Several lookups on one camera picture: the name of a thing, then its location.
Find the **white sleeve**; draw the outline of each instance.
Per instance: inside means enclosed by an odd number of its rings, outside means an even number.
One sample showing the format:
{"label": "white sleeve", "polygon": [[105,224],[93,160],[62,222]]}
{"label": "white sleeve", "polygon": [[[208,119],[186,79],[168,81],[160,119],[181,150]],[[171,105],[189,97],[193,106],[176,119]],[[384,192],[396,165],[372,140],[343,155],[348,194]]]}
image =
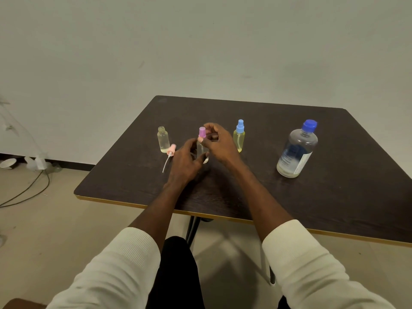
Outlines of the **white sleeve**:
{"label": "white sleeve", "polygon": [[47,308],[144,309],[159,265],[160,252],[152,237],[125,228]]}
{"label": "white sleeve", "polygon": [[350,281],[343,265],[297,220],[269,233],[262,247],[292,309],[394,309]]}

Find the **blue cap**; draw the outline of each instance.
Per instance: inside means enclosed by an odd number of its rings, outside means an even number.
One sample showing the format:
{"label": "blue cap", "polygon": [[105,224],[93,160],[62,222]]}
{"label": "blue cap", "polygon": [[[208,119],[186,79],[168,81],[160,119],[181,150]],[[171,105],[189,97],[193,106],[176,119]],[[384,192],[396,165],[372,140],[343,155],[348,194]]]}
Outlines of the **blue cap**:
{"label": "blue cap", "polygon": [[245,126],[243,125],[243,119],[239,119],[237,126],[236,126],[236,132],[243,133],[244,130],[245,130]]}
{"label": "blue cap", "polygon": [[303,123],[302,130],[304,132],[314,132],[318,123],[312,119],[308,119]]}

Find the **person's right arm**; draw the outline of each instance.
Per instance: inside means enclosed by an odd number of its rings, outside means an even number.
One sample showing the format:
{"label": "person's right arm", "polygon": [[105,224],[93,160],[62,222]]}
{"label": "person's right arm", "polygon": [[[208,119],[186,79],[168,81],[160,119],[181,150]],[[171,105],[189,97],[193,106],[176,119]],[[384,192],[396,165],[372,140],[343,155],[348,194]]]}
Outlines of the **person's right arm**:
{"label": "person's right arm", "polygon": [[343,265],[294,220],[243,163],[232,136],[205,124],[217,142],[199,138],[234,175],[249,205],[269,264],[291,308],[393,308],[382,297],[349,280]]}

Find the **clear bottle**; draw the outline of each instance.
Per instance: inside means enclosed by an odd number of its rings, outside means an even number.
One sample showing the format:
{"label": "clear bottle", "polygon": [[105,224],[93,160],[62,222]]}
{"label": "clear bottle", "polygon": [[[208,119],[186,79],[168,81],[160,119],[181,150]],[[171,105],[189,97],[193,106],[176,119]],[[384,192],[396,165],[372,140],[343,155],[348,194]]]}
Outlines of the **clear bottle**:
{"label": "clear bottle", "polygon": [[243,147],[243,141],[245,140],[245,126],[243,125],[243,119],[239,119],[236,130],[233,131],[233,140],[236,144],[237,150],[240,153]]}
{"label": "clear bottle", "polygon": [[[206,137],[206,128],[205,127],[200,127],[199,128],[199,137],[201,137],[201,138]],[[199,141],[196,143],[196,149],[197,149],[197,157],[199,157],[203,153],[206,153],[207,151],[209,151],[209,149],[202,146],[202,144]],[[206,164],[208,161],[209,161],[209,156],[206,157],[206,159],[203,163]]]}
{"label": "clear bottle", "polygon": [[169,134],[164,127],[159,127],[158,130],[157,139],[159,140],[160,151],[162,153],[167,153],[167,150],[170,147]]}
{"label": "clear bottle", "polygon": [[318,137],[313,133],[317,124],[316,121],[308,119],[304,122],[302,129],[293,130],[289,134],[289,140],[276,165],[281,175],[295,178],[300,174],[318,143]]}

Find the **ribbed cuff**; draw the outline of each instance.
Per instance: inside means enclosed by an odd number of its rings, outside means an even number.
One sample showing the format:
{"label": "ribbed cuff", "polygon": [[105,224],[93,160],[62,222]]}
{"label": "ribbed cuff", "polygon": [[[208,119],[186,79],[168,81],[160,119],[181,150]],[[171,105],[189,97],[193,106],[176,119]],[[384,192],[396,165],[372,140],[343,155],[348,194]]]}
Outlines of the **ribbed cuff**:
{"label": "ribbed cuff", "polygon": [[321,244],[298,220],[290,220],[270,232],[262,242],[273,271],[284,267]]}
{"label": "ribbed cuff", "polygon": [[154,270],[160,265],[160,251],[155,240],[146,232],[128,227],[103,249],[103,252],[119,254],[143,270]]}

